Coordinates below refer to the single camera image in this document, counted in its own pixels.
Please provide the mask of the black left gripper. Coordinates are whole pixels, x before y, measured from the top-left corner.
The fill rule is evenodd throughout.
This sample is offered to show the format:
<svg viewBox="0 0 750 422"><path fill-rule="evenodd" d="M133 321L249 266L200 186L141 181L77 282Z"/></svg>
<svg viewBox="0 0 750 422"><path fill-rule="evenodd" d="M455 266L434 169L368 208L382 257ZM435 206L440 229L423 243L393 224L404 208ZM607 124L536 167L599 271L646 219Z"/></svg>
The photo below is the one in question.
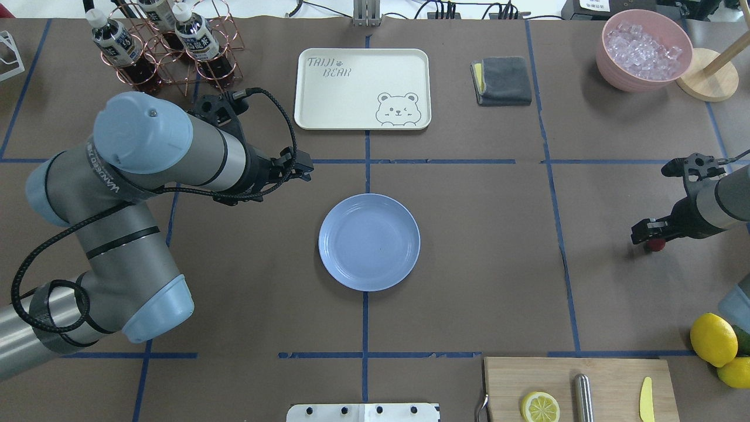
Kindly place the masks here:
<svg viewBox="0 0 750 422"><path fill-rule="evenodd" d="M263 202L264 194L273 192L290 179L311 181L313 161L307 152L285 147L278 158L247 144L247 175L241 180L240 201Z"/></svg>

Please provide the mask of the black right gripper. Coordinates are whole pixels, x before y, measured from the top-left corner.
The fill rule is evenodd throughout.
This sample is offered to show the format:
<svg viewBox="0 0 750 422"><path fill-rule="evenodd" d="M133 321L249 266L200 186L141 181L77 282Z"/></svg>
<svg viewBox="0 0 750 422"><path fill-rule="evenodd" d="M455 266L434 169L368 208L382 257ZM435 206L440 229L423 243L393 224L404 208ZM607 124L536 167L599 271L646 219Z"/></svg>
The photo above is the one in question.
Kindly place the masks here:
<svg viewBox="0 0 750 422"><path fill-rule="evenodd" d="M723 231L705 221L696 203L685 197L675 203L668 218L646 218L634 224L630 228L630 242L638 245L651 240L705 239Z"/></svg>

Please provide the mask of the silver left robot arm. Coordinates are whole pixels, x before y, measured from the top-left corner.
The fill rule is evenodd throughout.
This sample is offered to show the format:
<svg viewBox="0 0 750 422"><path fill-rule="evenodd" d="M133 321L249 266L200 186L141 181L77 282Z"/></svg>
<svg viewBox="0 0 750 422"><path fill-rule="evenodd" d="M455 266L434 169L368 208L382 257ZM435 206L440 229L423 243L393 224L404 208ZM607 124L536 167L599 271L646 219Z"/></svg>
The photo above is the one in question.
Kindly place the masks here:
<svg viewBox="0 0 750 422"><path fill-rule="evenodd" d="M146 203L171 192L228 206L263 200L290 179L310 180L313 162L291 145L274 158L246 141L238 116L250 88L207 94L183 109L145 93L112 97L86 142L54 155L26 181L27 200L62 227L31 251L2 309L2 380L113 333L142 343L186 321L195 303ZM22 294L32 262L75 234L90 269Z"/></svg>

